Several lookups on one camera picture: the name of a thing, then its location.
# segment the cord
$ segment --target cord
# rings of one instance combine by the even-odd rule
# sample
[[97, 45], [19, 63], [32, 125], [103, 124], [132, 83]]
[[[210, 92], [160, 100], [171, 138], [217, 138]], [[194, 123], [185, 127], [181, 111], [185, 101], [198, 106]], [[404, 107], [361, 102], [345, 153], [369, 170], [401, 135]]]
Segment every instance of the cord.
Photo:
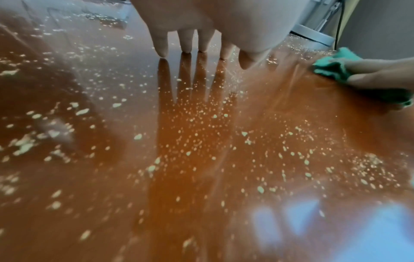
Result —
[[344, 13], [345, 13], [345, 0], [339, 0], [339, 1], [342, 3], [342, 5], [341, 5], [341, 16], [340, 16], [339, 22], [338, 22], [338, 29], [336, 30], [335, 50], [338, 50], [339, 32], [341, 31], [342, 19], [344, 18]]

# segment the hand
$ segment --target hand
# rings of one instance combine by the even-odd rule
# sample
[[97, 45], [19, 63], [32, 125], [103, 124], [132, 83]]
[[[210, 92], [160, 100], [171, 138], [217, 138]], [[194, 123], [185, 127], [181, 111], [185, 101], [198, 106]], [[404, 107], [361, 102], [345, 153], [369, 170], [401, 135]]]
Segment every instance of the hand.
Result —
[[348, 84], [358, 88], [405, 88], [414, 91], [414, 58], [401, 60], [345, 60], [355, 75]]
[[220, 58], [237, 46], [243, 69], [266, 58], [288, 35], [309, 0], [131, 0], [147, 24], [155, 51], [168, 55], [168, 32], [177, 31], [181, 49], [190, 53], [197, 29], [200, 52], [215, 30], [222, 33]]

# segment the tabletop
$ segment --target tabletop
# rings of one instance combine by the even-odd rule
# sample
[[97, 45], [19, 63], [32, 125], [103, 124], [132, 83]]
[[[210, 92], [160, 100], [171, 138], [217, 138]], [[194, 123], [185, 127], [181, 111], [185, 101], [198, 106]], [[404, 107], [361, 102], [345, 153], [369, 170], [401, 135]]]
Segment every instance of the tabletop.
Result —
[[249, 70], [169, 42], [126, 2], [0, 3], [1, 261], [414, 261], [413, 107], [296, 36]]

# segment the teal rag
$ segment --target teal rag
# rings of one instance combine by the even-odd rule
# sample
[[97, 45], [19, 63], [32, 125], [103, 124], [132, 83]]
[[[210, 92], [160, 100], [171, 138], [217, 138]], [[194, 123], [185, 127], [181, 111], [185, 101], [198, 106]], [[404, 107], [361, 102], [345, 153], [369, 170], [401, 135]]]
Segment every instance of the teal rag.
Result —
[[[346, 84], [348, 78], [353, 74], [349, 72], [343, 62], [334, 61], [333, 59], [345, 58], [347, 60], [361, 60], [346, 47], [342, 47], [331, 57], [324, 57], [314, 63], [314, 73], [335, 79], [337, 82]], [[401, 104], [403, 106], [412, 105], [413, 93], [403, 88], [390, 89], [355, 89], [357, 92], [367, 97], [377, 99], [392, 104]]]

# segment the wall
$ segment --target wall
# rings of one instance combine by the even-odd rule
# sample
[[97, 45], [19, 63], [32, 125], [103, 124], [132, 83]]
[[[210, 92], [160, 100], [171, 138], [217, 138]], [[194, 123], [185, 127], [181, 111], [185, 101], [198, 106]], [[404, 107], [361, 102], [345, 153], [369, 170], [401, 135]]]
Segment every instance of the wall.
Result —
[[339, 45], [364, 58], [414, 57], [414, 0], [360, 0]]

